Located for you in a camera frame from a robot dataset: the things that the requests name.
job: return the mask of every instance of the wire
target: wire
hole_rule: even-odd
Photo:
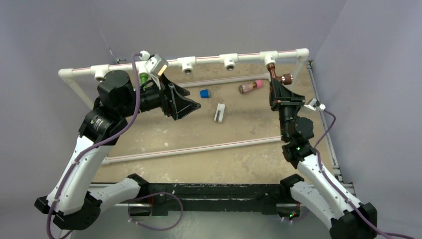
[[[332,127],[334,126],[335,121],[337,120],[337,117],[331,112],[328,111],[327,109],[324,110],[325,112],[327,112],[327,114],[331,115],[333,117],[333,121],[331,123],[331,125],[328,127],[327,131],[324,133],[324,135],[318,140],[318,142],[315,144],[315,148],[321,143],[322,139],[328,134],[328,132],[332,129]],[[348,196],[342,192],[341,189],[339,189],[328,177],[327,173],[325,172],[325,170],[323,170],[322,168],[322,159],[321,159],[321,153],[319,152],[319,150],[316,150],[316,153],[318,155],[318,165],[319,165],[319,169],[321,170],[324,178],[327,180],[327,182],[346,200],[346,202],[355,210],[355,212],[360,216],[360,218],[368,225],[370,226],[374,231],[377,232],[377,234],[382,235],[385,238],[388,239],[393,239],[391,236],[394,237],[401,237],[401,238],[407,238],[407,239],[415,239],[411,236],[407,236],[407,235],[403,235],[403,234],[397,234],[397,233],[386,233],[383,232],[382,230],[378,229],[375,225],[373,225],[368,219],[366,219],[366,217],[363,216],[363,214],[359,211],[359,209],[357,209],[356,205],[354,205],[348,198]]]
[[[179,222],[180,222],[180,220],[182,219],[182,216],[183,216],[183,205],[182,205],[182,201],[180,201],[180,199],[178,197],[176,197],[175,195],[173,195],[171,193],[167,193],[167,192],[161,192],[161,193],[153,193],[153,194],[150,194],[150,195],[147,195],[147,196],[136,198],[135,200],[138,201],[138,200],[142,200],[142,199],[145,199],[145,198],[151,198],[151,197],[154,197],[154,196],[157,196],[157,195],[163,195],[163,194],[172,196],[173,198],[176,199],[176,201],[180,205],[180,216],[179,216],[179,218],[177,219],[177,221],[173,225],[171,225],[169,227],[166,227],[166,228],[156,228],[156,227],[152,227],[152,226],[149,226],[149,225],[140,223],[137,220],[133,219],[133,217],[130,215],[130,210],[128,209],[127,212],[129,214],[129,221],[132,222],[132,223],[135,223],[137,225],[140,225],[142,227],[145,227],[147,229],[155,230],[155,231],[166,231],[166,230],[172,229],[175,226],[177,226],[177,224],[179,224]]]
[[[117,134],[111,136],[110,138],[107,138],[107,139],[105,139],[105,140],[103,140],[101,142],[98,142],[98,143],[96,143],[96,144],[94,144],[94,145],[86,148],[81,153],[79,153],[78,156],[74,160],[75,163],[74,164],[71,164],[69,166],[69,169],[64,174],[63,179],[62,179],[62,181],[60,182],[60,184],[59,184],[59,186],[57,188],[56,194],[54,195],[54,201],[51,203],[50,209],[48,210],[46,229],[47,229],[47,235],[48,235],[48,237],[50,239],[56,239],[52,235],[52,233],[51,233],[51,218],[53,216],[54,208],[56,207],[56,204],[57,204],[57,202],[59,200],[59,196],[60,196],[60,194],[61,194],[61,192],[63,190],[63,187],[67,183],[67,180],[68,180],[70,174],[72,173],[73,169],[76,167],[76,165],[78,164],[78,162],[81,160],[81,158],[85,154],[87,154],[92,149],[98,148],[98,147],[100,147],[100,146],[102,146],[102,145],[104,145],[106,143],[109,143],[109,142],[117,139],[118,137],[120,137],[122,134],[124,134],[133,125],[133,123],[135,123],[136,117],[137,117],[138,112],[139,112],[139,106],[140,106],[140,103],[141,103],[141,100],[140,100],[141,97],[140,97],[139,75],[136,74],[136,72],[137,72],[136,69],[137,68],[136,68],[136,59],[135,58],[137,56],[142,56],[142,54],[140,54],[140,53],[133,53],[132,54],[132,69],[133,69],[133,72],[135,72],[135,83],[136,83],[136,104],[135,104],[135,110],[133,112],[133,117],[132,117],[131,121],[129,122],[129,124],[126,125],[126,127],[124,129],[122,129],[119,133],[117,133]],[[72,231],[68,231],[64,236],[62,236],[62,237],[60,237],[58,239],[64,239],[64,238],[66,238],[71,232]]]
[[[145,86],[148,85],[149,83],[154,82],[153,80],[149,80],[147,82],[145,82],[144,84],[141,85],[141,90],[143,91]]]

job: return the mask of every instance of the copper pipe fitting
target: copper pipe fitting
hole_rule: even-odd
[[[292,74],[283,74],[282,76],[276,75],[276,66],[273,63],[268,64],[267,66],[268,72],[270,72],[270,77],[277,79],[283,85],[290,85],[293,81]]]

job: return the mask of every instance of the test tube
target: test tube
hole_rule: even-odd
[[[247,85],[240,85],[239,86],[239,91],[241,94],[246,93],[248,91],[251,91],[253,89],[258,89],[262,87],[262,80],[256,80],[250,84]]]

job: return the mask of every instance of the pvc pipe frame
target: pvc pipe frame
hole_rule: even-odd
[[[182,67],[186,63],[190,63],[192,66],[197,64],[208,64],[208,63],[222,63],[226,58],[232,59],[234,62],[240,61],[265,61],[265,58],[274,58],[276,59],[283,59],[283,58],[296,58],[296,65],[292,72],[293,79],[295,79],[303,66],[303,63],[308,59],[309,50],[306,48],[296,49],[292,51],[261,51],[259,53],[247,53],[247,54],[222,54],[219,56],[206,56],[206,57],[182,57],[177,58],[174,60],[168,60],[169,66],[177,66]],[[136,66],[139,68],[143,65],[142,61],[136,62]],[[114,70],[124,70],[124,71],[132,71],[132,64],[119,64],[119,65],[95,65],[86,68],[67,68],[67,69],[60,69],[59,76],[60,78],[67,83],[72,90],[76,92],[76,94],[82,99],[82,101],[91,108],[94,105],[94,102],[88,97],[88,95],[82,90],[82,88],[76,83],[75,77],[77,76],[85,76],[85,75],[93,75],[95,77],[103,76],[107,72],[114,71]],[[218,81],[207,81],[206,85],[213,85],[213,84],[222,84],[222,83],[230,83],[236,81],[243,81],[241,78],[227,78],[227,79],[219,79]]]
[[[303,63],[308,59],[309,50],[306,48],[296,49],[293,51],[263,51],[259,53],[248,53],[248,54],[222,54],[219,56],[208,56],[208,57],[183,57],[177,58],[175,60],[168,60],[169,66],[177,66],[182,67],[186,63],[190,63],[192,66],[196,64],[207,64],[207,63],[225,63],[226,58],[230,58],[235,62],[239,61],[265,61],[265,59],[274,58],[275,59],[282,59],[282,58],[296,58],[296,65],[292,72],[293,79],[295,79],[303,66]],[[137,68],[143,66],[142,61],[136,62]],[[87,94],[82,90],[82,88],[76,83],[75,77],[76,76],[83,76],[83,75],[94,75],[103,76],[107,72],[114,71],[114,70],[124,70],[124,71],[132,71],[132,64],[119,64],[119,65],[96,65],[87,68],[79,68],[79,69],[61,69],[59,70],[60,78],[67,83],[75,92],[76,94],[82,99],[82,101],[91,108],[94,105],[94,102],[87,96]],[[269,73],[260,74],[260,75],[252,75],[252,76],[244,76],[244,77],[231,77],[231,78],[224,78],[224,79],[216,79],[216,80],[208,80],[208,81],[196,81],[196,82],[188,82],[188,83],[180,83],[178,85],[182,87],[195,87],[195,86],[204,86],[204,85],[215,85],[215,84],[224,84],[224,83],[231,83],[231,82],[239,82],[239,81],[248,81],[248,80],[257,80],[257,79],[268,79],[270,80]],[[200,147],[192,147],[192,148],[184,148],[184,149],[176,149],[176,150],[169,150],[169,151],[160,151],[154,153],[143,153],[143,154],[135,154],[135,155],[128,155],[128,156],[121,156],[121,157],[113,157],[109,158],[106,157],[102,164],[111,164],[111,163],[119,163],[119,162],[127,162],[127,161],[134,161],[140,159],[147,159],[147,158],[158,158],[158,157],[165,157],[165,156],[174,156],[174,155],[182,155],[182,154],[189,154],[189,153],[196,153],[196,152],[206,152],[212,150],[219,150],[219,149],[227,149],[227,148],[236,148],[236,147],[243,147],[243,146],[250,146],[250,145],[258,145],[258,144],[265,144],[265,143],[274,143],[274,142],[281,142],[279,136],[277,137],[270,137],[270,138],[261,138],[261,139],[253,139],[247,141],[239,141],[239,142],[231,142],[231,143],[224,143],[224,144],[214,144],[214,145],[207,145],[207,146],[200,146]]]
[[[161,151],[161,152],[154,152],[154,153],[134,154],[134,155],[128,155],[128,156],[113,157],[113,158],[106,157],[101,164],[105,165],[105,164],[111,164],[111,163],[121,163],[121,162],[128,162],[128,161],[141,160],[141,159],[147,159],[147,158],[159,158],[159,157],[166,157],[166,156],[207,152],[207,151],[214,151],[214,150],[219,150],[219,149],[237,148],[237,147],[243,147],[243,146],[251,146],[251,145],[258,145],[258,144],[265,144],[265,143],[276,143],[276,142],[281,142],[281,138],[279,136],[270,137],[270,138],[252,139],[252,140],[239,141],[239,142],[231,142],[231,143],[213,144],[213,145],[200,146],[200,147],[175,149],[175,150],[168,150],[168,151]]]

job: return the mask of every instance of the gray wall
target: gray wall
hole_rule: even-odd
[[[91,12],[116,57],[307,47],[314,58],[346,0],[101,0]]]
[[[422,2],[350,0],[314,61],[341,171],[387,231],[422,237]]]
[[[0,238],[46,238],[33,203],[62,174],[88,110],[57,71],[111,60],[82,6],[0,1]]]

